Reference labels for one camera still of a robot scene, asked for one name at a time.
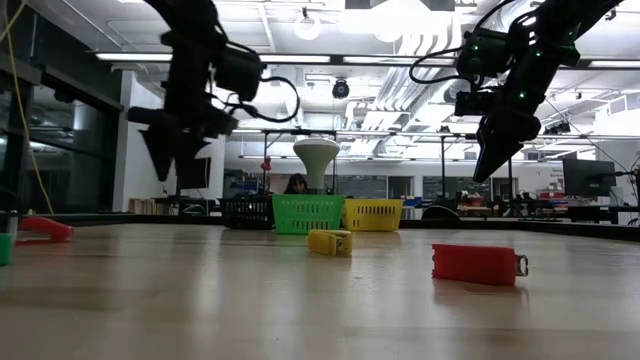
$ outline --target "computer monitor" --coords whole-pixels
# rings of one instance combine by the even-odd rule
[[[180,189],[206,189],[209,187],[211,174],[211,158],[194,159],[182,163],[178,170]]]
[[[565,195],[609,197],[616,186],[616,168],[610,161],[565,159]]]

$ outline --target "yellow block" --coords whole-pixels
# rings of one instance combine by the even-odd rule
[[[309,251],[327,256],[351,256],[353,234],[350,231],[311,230],[307,237]]]

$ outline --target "camera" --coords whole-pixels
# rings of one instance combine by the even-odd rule
[[[347,80],[338,79],[336,80],[336,84],[333,86],[333,98],[342,100],[349,96],[349,85],[347,84]]]

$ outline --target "green object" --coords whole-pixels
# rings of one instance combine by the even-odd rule
[[[12,248],[13,239],[11,234],[0,234],[0,266],[6,266],[11,263]]]
[[[303,234],[310,230],[338,230],[344,196],[273,195],[278,234]]]

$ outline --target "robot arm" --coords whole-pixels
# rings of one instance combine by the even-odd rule
[[[173,48],[169,78],[162,83],[165,91],[163,109],[131,108],[129,121],[150,124],[143,131],[158,179],[165,181],[172,162],[180,175],[182,164],[193,160],[207,145],[205,137],[230,135],[238,121],[231,115],[244,110],[267,121],[271,119],[244,102],[255,98],[260,82],[279,80],[292,88],[284,78],[261,79],[265,68],[259,55],[240,44],[229,41],[211,0],[145,0],[165,20],[170,31],[161,36],[162,44]],[[207,86],[237,94],[239,104],[227,104],[231,114],[211,104],[213,95]]]
[[[474,180],[487,179],[523,148],[521,142],[538,136],[534,114],[558,68],[577,65],[575,41],[622,1],[547,0],[517,18],[506,34],[482,28],[466,34],[457,62],[461,75],[483,79],[510,71],[504,85],[457,96],[457,116],[483,116]]]

